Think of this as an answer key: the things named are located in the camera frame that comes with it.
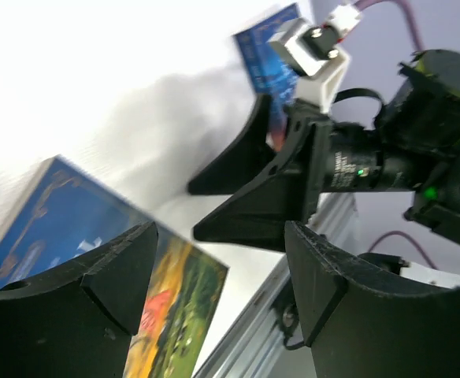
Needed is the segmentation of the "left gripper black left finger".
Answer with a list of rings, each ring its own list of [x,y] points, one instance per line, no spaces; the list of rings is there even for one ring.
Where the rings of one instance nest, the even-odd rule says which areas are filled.
[[[158,244],[153,222],[0,290],[0,377],[120,377]]]

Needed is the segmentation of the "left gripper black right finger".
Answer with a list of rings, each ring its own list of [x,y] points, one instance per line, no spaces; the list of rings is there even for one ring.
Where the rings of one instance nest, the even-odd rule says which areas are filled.
[[[460,377],[460,287],[395,275],[297,222],[284,239],[317,376]]]

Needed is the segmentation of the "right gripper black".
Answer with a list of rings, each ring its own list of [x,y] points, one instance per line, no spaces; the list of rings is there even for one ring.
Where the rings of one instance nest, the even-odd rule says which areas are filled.
[[[192,228],[195,240],[283,252],[285,223],[309,220],[322,193],[377,189],[384,158],[375,130],[293,106],[274,157],[266,142],[271,106],[260,94],[243,130],[187,184],[190,195],[235,193]]]

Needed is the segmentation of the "Animal Farm book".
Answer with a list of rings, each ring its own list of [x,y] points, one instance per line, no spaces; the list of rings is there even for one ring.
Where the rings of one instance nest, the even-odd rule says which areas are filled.
[[[189,377],[227,272],[47,159],[0,219],[0,377]]]

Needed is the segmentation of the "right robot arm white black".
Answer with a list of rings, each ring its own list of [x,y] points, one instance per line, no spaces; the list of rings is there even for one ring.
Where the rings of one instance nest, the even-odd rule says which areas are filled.
[[[400,72],[370,130],[290,104],[279,151],[265,143],[272,99],[260,94],[236,140],[187,186],[226,196],[193,237],[282,251],[285,223],[306,223],[324,193],[411,191],[405,219],[460,245],[460,53],[426,50]]]

